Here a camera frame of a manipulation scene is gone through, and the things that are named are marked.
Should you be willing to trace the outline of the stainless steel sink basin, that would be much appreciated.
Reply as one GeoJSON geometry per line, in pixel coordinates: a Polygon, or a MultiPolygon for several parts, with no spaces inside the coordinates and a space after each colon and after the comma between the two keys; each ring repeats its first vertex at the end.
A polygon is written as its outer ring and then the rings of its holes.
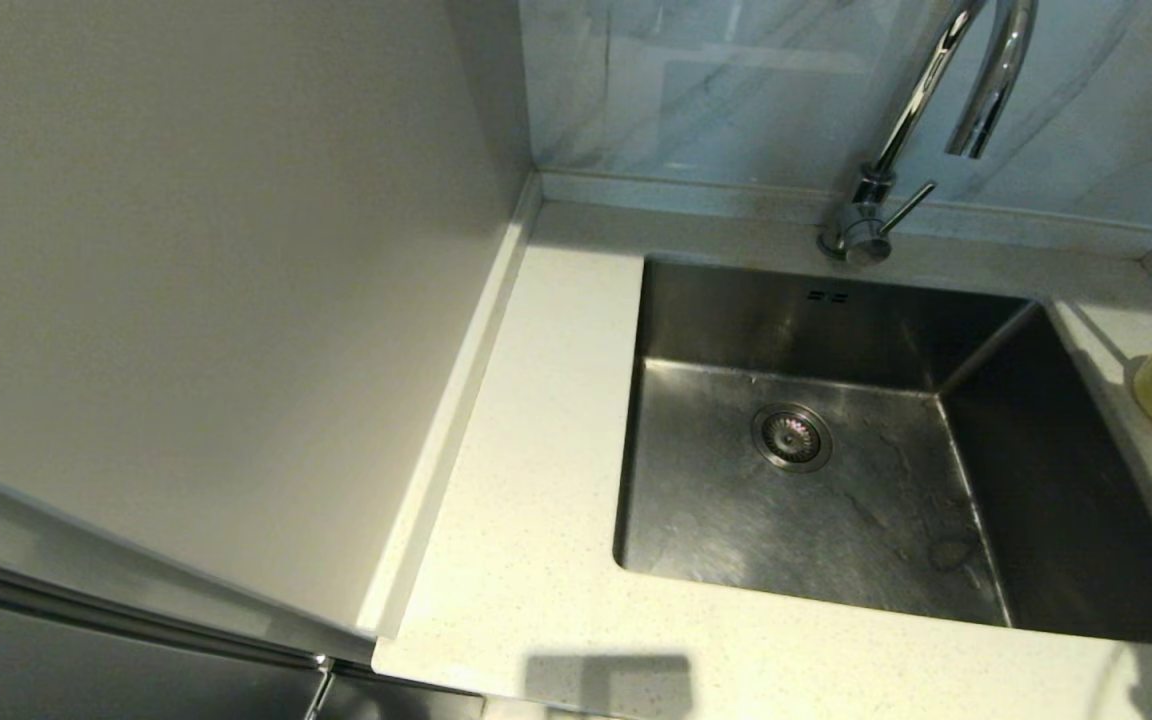
{"type": "Polygon", "coordinates": [[[652,577],[1152,644],[1152,510],[1033,300],[650,259],[613,556],[652,577]],[[787,473],[763,406],[823,415],[787,473]]]}

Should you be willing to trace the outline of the round metal drain strainer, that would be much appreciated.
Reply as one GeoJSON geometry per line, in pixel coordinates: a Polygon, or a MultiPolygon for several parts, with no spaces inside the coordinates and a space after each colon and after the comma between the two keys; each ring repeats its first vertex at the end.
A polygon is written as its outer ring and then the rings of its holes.
{"type": "Polygon", "coordinates": [[[814,473],[835,450],[835,437],[823,415],[801,404],[763,406],[750,420],[755,450],[787,473],[814,473]]]}

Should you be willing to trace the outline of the chrome gooseneck faucet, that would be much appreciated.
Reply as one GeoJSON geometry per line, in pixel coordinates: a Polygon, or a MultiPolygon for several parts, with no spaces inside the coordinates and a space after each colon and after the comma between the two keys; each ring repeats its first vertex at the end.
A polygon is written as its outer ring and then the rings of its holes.
{"type": "Polygon", "coordinates": [[[886,262],[890,258],[893,229],[935,190],[937,183],[929,179],[900,209],[890,215],[884,214],[884,202],[896,184],[897,160],[914,138],[915,128],[929,109],[952,59],[987,6],[995,9],[995,18],[986,53],[945,146],[948,156],[979,159],[984,154],[1018,83],[1036,29],[1039,0],[952,1],[908,88],[896,96],[896,108],[881,142],[867,161],[861,162],[852,192],[838,202],[818,234],[817,247],[831,260],[852,266],[886,262]]]}

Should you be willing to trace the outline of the dark grey cabinet front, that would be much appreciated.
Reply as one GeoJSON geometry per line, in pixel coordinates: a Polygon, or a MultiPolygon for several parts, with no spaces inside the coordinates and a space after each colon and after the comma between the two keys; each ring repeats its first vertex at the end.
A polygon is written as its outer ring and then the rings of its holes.
{"type": "Polygon", "coordinates": [[[482,720],[480,694],[385,679],[374,643],[0,488],[0,720],[482,720]]]}

